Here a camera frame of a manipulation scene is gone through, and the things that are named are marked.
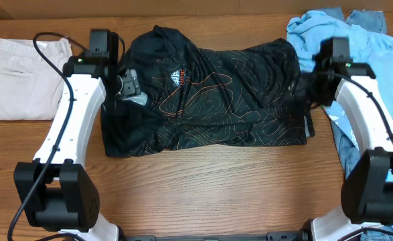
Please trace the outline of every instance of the black shirt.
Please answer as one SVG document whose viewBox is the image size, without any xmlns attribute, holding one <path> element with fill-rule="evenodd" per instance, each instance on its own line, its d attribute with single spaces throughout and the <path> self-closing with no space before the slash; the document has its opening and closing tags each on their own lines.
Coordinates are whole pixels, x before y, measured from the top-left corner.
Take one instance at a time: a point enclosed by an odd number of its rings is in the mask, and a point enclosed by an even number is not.
<svg viewBox="0 0 393 241">
<path fill-rule="evenodd" d="M 139 156 L 202 145 L 306 144 L 305 107 L 291 90 L 300 76 L 283 39 L 242 51 L 199 49 L 176 29 L 155 26 L 125 56 L 145 106 L 102 110 L 106 154 Z"/>
</svg>

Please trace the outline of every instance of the robotic arm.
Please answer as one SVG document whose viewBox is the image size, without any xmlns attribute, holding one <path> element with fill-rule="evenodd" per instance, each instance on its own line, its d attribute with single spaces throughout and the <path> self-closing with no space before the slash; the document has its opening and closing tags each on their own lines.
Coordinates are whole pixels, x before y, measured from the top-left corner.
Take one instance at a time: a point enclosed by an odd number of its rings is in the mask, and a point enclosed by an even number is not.
<svg viewBox="0 0 393 241">
<path fill-rule="evenodd" d="M 17 164 L 14 178 L 23 201 L 52 151 L 68 101 L 74 101 L 44 183 L 25 207 L 32 226 L 78 234 L 86 241 L 124 239 L 121 229 L 99 213 L 99 193 L 84 170 L 86 147 L 98 109 L 114 108 L 116 98 L 141 93 L 136 72 L 121 72 L 118 67 L 118 39 L 116 33 L 108 30 L 91 31 L 90 49 L 80 56 L 72 56 L 64 65 L 64 74 L 74 90 L 74 100 L 70 100 L 68 89 L 64 89 L 52 127 L 33 162 Z M 385 181 L 388 170 L 393 172 L 393 144 L 368 95 L 345 78 L 337 77 L 341 74 L 351 78 L 369 90 L 380 103 L 393 132 L 393 120 L 382 102 L 372 70 L 367 64 L 352 62 L 347 39 L 343 38 L 333 38 L 323 44 L 315 70 L 323 74 L 315 75 L 310 88 L 298 90 L 297 96 L 327 105 L 336 99 L 355 131 L 362 157 L 343 185 L 341 207 L 314 219 L 301 231 L 314 241 L 333 241 L 362 227 L 393 224 L 393 183 Z M 58 179 L 61 188 L 46 187 L 47 183 Z"/>
</svg>

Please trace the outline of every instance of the wooden table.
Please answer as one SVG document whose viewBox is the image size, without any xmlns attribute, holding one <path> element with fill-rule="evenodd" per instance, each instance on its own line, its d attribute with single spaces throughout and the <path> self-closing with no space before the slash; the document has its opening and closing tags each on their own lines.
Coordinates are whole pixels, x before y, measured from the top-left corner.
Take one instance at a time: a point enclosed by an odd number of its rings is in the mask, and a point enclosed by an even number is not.
<svg viewBox="0 0 393 241">
<path fill-rule="evenodd" d="M 64 33 L 88 46 L 91 28 L 109 28 L 129 46 L 155 24 L 179 29 L 201 48 L 240 50 L 285 37 L 295 15 L 122 17 L 0 21 L 0 38 L 32 39 Z M 393 35 L 393 13 L 387 14 Z M 316 137 L 290 147 L 212 145 L 145 157 L 107 158 L 99 117 L 88 144 L 86 170 L 101 196 L 101 212 L 128 235 L 265 234 L 296 230 L 340 204 L 343 172 L 331 127 L 313 113 Z M 20 205 L 13 182 L 18 161 L 31 161 L 50 121 L 0 121 L 0 240 Z M 23 215 L 16 240 L 52 233 L 32 228 Z"/>
</svg>

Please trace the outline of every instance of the logo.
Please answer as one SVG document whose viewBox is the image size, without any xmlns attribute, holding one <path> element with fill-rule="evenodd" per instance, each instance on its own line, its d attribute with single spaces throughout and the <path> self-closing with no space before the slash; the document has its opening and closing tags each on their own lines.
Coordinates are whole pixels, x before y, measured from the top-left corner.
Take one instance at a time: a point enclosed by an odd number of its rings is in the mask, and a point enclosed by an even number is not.
<svg viewBox="0 0 393 241">
<path fill-rule="evenodd" d="M 174 86 L 184 86 L 185 68 L 172 72 L 171 79 L 174 81 Z"/>
</svg>

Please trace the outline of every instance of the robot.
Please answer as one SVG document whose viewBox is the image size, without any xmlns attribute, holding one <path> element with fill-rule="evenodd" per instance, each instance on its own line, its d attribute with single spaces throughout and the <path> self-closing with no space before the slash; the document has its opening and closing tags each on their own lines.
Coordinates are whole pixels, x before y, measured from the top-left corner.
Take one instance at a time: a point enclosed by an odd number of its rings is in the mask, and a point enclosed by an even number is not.
<svg viewBox="0 0 393 241">
<path fill-rule="evenodd" d="M 34 43 L 43 34 L 58 35 L 40 33 Z M 51 238 L 168 240 L 125 236 L 120 227 L 108 222 L 99 212 L 100 195 L 84 170 L 86 147 L 98 109 L 109 108 L 118 95 L 126 98 L 141 94 L 136 72 L 124 69 L 118 62 L 119 40 L 124 45 L 116 33 L 92 30 L 90 48 L 70 57 L 63 73 L 56 69 L 67 88 L 33 161 L 19 162 L 15 168 L 15 185 L 23 204 L 12 221 L 9 240 L 22 211 L 31 226 L 59 232 Z M 297 100 L 325 105 L 336 100 L 345 110 L 360 147 L 360 161 L 342 187 L 341 206 L 308 220 L 298 231 L 175 240 L 347 240 L 363 231 L 393 224 L 393 182 L 386 182 L 388 171 L 393 173 L 393 120 L 382 102 L 376 76 L 367 64 L 353 63 L 346 38 L 323 42 L 315 59 L 314 73 L 303 74 L 295 86 Z M 59 179 L 61 188 L 46 187 L 54 179 Z"/>
</svg>

